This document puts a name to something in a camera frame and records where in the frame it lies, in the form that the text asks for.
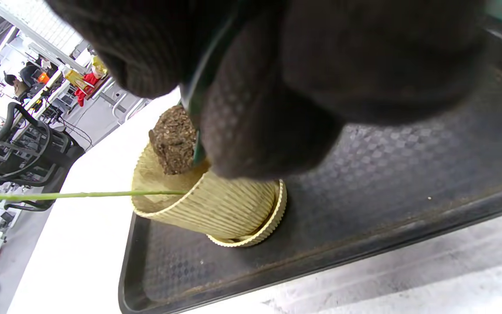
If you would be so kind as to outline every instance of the orange object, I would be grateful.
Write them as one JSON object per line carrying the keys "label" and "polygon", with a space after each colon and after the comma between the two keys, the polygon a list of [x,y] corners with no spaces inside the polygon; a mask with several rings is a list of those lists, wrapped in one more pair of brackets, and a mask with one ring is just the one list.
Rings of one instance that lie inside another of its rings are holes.
{"label": "orange object", "polygon": [[46,72],[43,72],[39,77],[38,77],[38,82],[47,84],[47,82],[50,80],[50,77],[47,75]]}

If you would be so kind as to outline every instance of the rubber tray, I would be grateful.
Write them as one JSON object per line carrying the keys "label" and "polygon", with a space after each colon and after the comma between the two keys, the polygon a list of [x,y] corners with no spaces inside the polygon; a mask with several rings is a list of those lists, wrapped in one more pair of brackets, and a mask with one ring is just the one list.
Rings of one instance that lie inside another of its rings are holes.
{"label": "rubber tray", "polygon": [[346,127],[321,167],[285,180],[286,214],[257,246],[134,217],[122,311],[181,312],[502,214],[502,72],[467,102],[412,126]]}

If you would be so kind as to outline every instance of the fluorescent light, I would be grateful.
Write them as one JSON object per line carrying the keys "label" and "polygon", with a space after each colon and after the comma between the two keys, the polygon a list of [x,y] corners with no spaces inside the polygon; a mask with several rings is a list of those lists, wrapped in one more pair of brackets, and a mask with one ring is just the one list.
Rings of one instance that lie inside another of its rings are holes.
{"label": "fluorescent light", "polygon": [[12,28],[10,28],[9,32],[5,35],[5,38],[3,39],[3,41],[0,44],[0,52],[1,52],[1,50],[3,50],[3,48],[5,47],[5,44],[9,40],[10,36],[13,34],[14,30],[16,30],[16,29],[17,28],[15,26],[13,26]]}

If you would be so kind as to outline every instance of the pot base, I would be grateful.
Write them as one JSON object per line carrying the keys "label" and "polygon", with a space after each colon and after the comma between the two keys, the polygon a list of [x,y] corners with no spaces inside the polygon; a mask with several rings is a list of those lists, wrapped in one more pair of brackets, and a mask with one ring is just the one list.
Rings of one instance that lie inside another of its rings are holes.
{"label": "pot base", "polygon": [[211,235],[207,235],[211,241],[226,248],[243,248],[244,246],[251,246],[259,244],[271,235],[276,227],[279,225],[282,217],[284,216],[286,202],[288,200],[288,193],[285,188],[284,181],[280,180],[280,185],[277,187],[278,195],[273,205],[271,213],[268,215],[265,223],[259,227],[253,234],[248,236],[239,237],[237,239],[219,239]]}

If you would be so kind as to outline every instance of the dark green trowel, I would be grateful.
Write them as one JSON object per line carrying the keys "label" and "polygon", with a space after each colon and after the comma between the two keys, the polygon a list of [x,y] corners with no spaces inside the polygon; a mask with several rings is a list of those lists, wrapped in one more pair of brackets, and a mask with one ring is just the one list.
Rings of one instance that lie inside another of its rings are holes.
{"label": "dark green trowel", "polygon": [[205,93],[214,79],[221,59],[245,22],[258,14],[261,8],[272,4],[272,2],[269,0],[239,0],[218,1],[217,4],[217,6],[213,6],[210,1],[193,2],[193,10],[200,12],[196,19],[197,27],[195,27],[197,48],[191,56],[193,62],[191,62],[187,75],[185,75],[183,83],[180,84],[181,105],[187,111],[197,130],[193,165],[197,165],[207,157],[201,144],[199,122]]}

